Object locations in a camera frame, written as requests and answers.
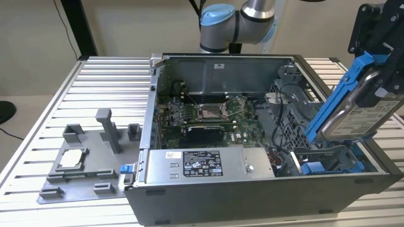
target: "gray plastic part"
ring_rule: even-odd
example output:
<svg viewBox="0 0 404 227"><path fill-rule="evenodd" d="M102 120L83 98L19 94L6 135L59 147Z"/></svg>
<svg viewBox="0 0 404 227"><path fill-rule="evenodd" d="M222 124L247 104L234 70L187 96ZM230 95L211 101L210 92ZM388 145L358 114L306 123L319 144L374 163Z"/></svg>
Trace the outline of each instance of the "gray plastic part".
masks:
<svg viewBox="0 0 404 227"><path fill-rule="evenodd" d="M128 125L128 137L131 141L140 139L140 124Z"/></svg>
<svg viewBox="0 0 404 227"><path fill-rule="evenodd" d="M115 188L111 183L95 183L94 191L98 195L112 194L115 193Z"/></svg>
<svg viewBox="0 0 404 227"><path fill-rule="evenodd" d="M84 134L80 124L68 124L63 131L63 137L67 143L82 143L78 134Z"/></svg>
<svg viewBox="0 0 404 227"><path fill-rule="evenodd" d="M119 129L122 152L114 154L111 148L106 146L107 142L102 140L100 132L103 130L84 131L84 134L79 134L82 144L63 143L44 189L59 187L64 194L59 199L39 196L39 204L124 198L124 193L119 190L120 166L138 161L140 141L130 141L128 129ZM84 147L88 149L88 154L83 160L83 171L56 172L64 151ZM96 194L94 191L96 183L111 183L115 192Z"/></svg>
<svg viewBox="0 0 404 227"><path fill-rule="evenodd" d="M51 175L48 175L47 176L47 181L50 183L62 183L62 182L67 182L68 179L66 179L62 175L59 175L59 176L51 176Z"/></svg>
<svg viewBox="0 0 404 227"><path fill-rule="evenodd" d="M39 192L39 196L44 199L60 199L63 194L63 190L59 187L44 188Z"/></svg>
<svg viewBox="0 0 404 227"><path fill-rule="evenodd" d="M119 154L122 152L122 147L119 145L119 137L118 130L114 127L111 122L112 111L108 108L99 109L95 115L95 119L98 122L103 124L103 128L106 131L106 137L111 145L111 149L114 154Z"/></svg>
<svg viewBox="0 0 404 227"><path fill-rule="evenodd" d="M100 179L115 179L118 177L115 169L100 169L99 172L102 173L98 173L96 176Z"/></svg>
<svg viewBox="0 0 404 227"><path fill-rule="evenodd" d="M116 129L116 124L115 124L115 122L112 122L112 127L115 128L116 137L120 139L120 133L119 133L119 130ZM106 132L100 132L100 136L102 136L102 139L103 139L104 142L110 142L108 136L107 136L107 133L106 133Z"/></svg>

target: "sticker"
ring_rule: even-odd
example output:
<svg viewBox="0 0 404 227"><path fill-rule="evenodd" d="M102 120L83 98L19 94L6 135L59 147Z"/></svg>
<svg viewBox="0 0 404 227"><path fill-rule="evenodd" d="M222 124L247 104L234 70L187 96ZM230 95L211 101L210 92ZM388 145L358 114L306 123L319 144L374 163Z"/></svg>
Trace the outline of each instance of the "sticker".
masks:
<svg viewBox="0 0 404 227"><path fill-rule="evenodd" d="M380 101L374 107L355 107L331 135L366 134L400 101Z"/></svg>
<svg viewBox="0 0 404 227"><path fill-rule="evenodd" d="M219 150L184 151L184 176L223 176Z"/></svg>
<svg viewBox="0 0 404 227"><path fill-rule="evenodd" d="M166 158L182 158L182 153L180 151L167 151Z"/></svg>
<svg viewBox="0 0 404 227"><path fill-rule="evenodd" d="M226 65L224 64L215 64L215 69L219 70L219 69L224 69L226 68Z"/></svg>

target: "slotted metal table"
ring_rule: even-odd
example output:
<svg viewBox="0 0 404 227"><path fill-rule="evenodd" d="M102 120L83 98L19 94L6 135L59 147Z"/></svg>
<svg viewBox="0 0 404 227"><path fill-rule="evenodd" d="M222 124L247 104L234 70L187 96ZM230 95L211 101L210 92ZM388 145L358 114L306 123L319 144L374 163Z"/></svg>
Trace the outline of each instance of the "slotted metal table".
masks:
<svg viewBox="0 0 404 227"><path fill-rule="evenodd" d="M332 89L346 67L330 59L307 61ZM79 123L84 130L102 129L94 117L98 108L106 107L112 109L118 127L143 125L150 78L148 58L91 57L76 63L0 174L0 226L140 226L126 198L47 205L39 205L36 198L63 143L64 126ZM404 171L404 121L398 115L380 128L375 141ZM404 181L362 197L339 214L196 226L404 226Z"/></svg>

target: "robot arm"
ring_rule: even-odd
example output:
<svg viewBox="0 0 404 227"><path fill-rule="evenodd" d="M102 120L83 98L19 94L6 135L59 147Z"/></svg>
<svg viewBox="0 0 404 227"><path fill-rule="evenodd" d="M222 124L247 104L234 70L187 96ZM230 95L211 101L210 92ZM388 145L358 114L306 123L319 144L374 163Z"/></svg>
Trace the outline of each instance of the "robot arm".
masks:
<svg viewBox="0 0 404 227"><path fill-rule="evenodd" d="M360 6L348 46L356 59L310 123L310 141L372 137L403 106L403 18L403 0Z"/></svg>
<svg viewBox="0 0 404 227"><path fill-rule="evenodd" d="M248 0L242 10L235 10L230 4L215 4L203 10L200 16L202 53L223 53L236 43L266 43L275 33L275 0Z"/></svg>

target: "blue latch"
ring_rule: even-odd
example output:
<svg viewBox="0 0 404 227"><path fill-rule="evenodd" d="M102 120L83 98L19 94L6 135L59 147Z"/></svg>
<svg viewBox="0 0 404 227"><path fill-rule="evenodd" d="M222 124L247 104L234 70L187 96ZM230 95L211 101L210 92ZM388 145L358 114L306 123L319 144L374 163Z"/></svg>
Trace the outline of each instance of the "blue latch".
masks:
<svg viewBox="0 0 404 227"><path fill-rule="evenodd" d="M134 173L134 165L123 165L120 167L120 174L132 174Z"/></svg>
<svg viewBox="0 0 404 227"><path fill-rule="evenodd" d="M302 171L304 175L316 174L326 171L322 162L307 162L302 165Z"/></svg>

